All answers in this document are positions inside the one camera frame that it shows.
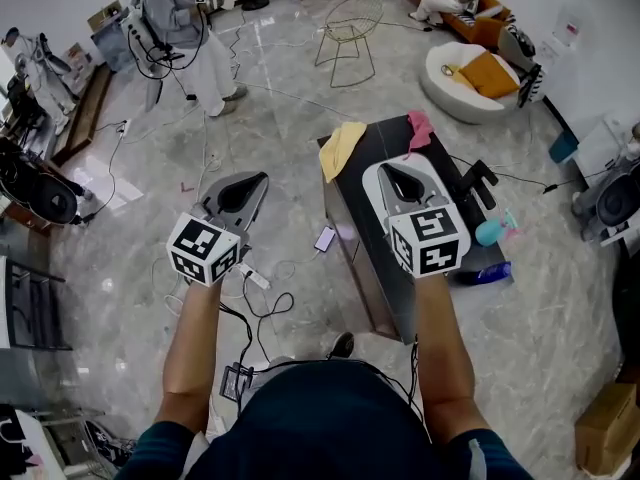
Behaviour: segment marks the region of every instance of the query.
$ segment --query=blue object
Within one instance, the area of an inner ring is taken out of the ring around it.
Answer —
[[[518,223],[509,210],[504,212],[504,219],[493,218],[483,222],[476,228],[476,240],[484,247],[495,244],[507,234],[515,230]]]
[[[568,130],[563,131],[549,148],[551,159],[560,164],[578,150],[578,139]]]
[[[475,286],[478,284],[489,284],[505,279],[511,275],[511,262],[504,261],[491,267],[487,267],[478,272],[458,272],[456,279],[462,284]]]

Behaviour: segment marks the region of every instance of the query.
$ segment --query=round white chair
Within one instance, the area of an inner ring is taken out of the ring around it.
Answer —
[[[469,124],[494,121],[514,110],[518,105],[518,91],[492,100],[475,90],[456,82],[447,76],[443,66],[466,66],[484,53],[484,47],[477,44],[447,43],[435,46],[427,53],[420,71],[420,80],[427,96],[442,110],[456,119]],[[494,55],[513,81],[520,85],[520,79],[507,62]]]

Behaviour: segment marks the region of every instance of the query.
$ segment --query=power strip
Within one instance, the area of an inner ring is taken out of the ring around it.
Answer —
[[[251,279],[263,290],[269,290],[271,288],[271,283],[267,281],[264,277],[262,277],[260,274],[258,274],[254,269],[252,269],[246,263],[238,263],[236,267],[240,272],[242,272],[243,276],[247,276],[247,274],[250,273],[249,279]]]

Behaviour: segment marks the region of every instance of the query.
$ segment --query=orange pillow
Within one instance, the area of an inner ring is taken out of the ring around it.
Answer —
[[[520,87],[490,52],[473,59],[460,70],[482,96],[495,100],[518,91]]]

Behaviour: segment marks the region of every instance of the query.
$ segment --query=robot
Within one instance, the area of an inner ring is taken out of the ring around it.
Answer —
[[[242,172],[215,182],[183,213],[167,241],[173,269],[212,286],[249,250],[248,229],[269,188],[264,172]]]

